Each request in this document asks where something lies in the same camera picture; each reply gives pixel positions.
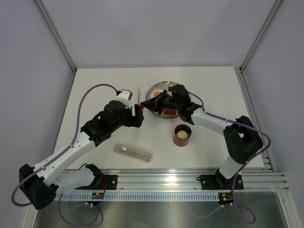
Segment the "silver tin lid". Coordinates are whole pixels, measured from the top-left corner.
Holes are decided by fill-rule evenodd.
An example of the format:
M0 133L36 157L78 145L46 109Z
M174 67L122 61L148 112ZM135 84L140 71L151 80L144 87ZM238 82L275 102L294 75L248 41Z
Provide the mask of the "silver tin lid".
M140 113L141 113L141 115L143 115L143 110L144 110L144 106L141 105L141 106L140 106Z

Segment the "beige steamed bun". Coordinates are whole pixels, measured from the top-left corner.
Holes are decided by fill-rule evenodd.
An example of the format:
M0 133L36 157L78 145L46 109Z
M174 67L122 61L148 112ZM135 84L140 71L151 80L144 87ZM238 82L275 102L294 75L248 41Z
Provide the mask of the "beige steamed bun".
M176 136L177 136L179 139L184 140L184 139L187 139L187 138L188 138L188 133L187 133L186 131L184 131L184 130L181 130L181 131L178 131L178 132L176 133Z

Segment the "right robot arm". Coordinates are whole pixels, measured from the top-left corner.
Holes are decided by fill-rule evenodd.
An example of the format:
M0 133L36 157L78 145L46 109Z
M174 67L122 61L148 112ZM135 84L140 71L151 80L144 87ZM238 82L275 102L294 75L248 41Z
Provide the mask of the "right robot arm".
M241 116L235 120L212 114L191 100L193 93L187 90L171 90L161 92L140 105L152 112L162 114L165 110L174 110L180 119L186 123L202 126L212 130L225 139L228 157L215 172L215 182L221 188L234 185L233 179L244 168L249 160L263 147L260 132L253 126L250 119Z

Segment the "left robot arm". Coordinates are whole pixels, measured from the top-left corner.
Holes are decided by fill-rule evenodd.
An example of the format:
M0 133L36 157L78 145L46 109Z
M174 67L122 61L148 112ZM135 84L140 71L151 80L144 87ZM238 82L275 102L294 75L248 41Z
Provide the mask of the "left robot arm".
M67 191L103 187L103 173L94 164L88 164L74 174L62 175L62 172L85 153L108 140L120 127L139 128L143 120L143 106L135 104L128 108L120 101L110 101L81 127L70 145L33 167L23 165L19 169L20 190L34 208L40 210Z

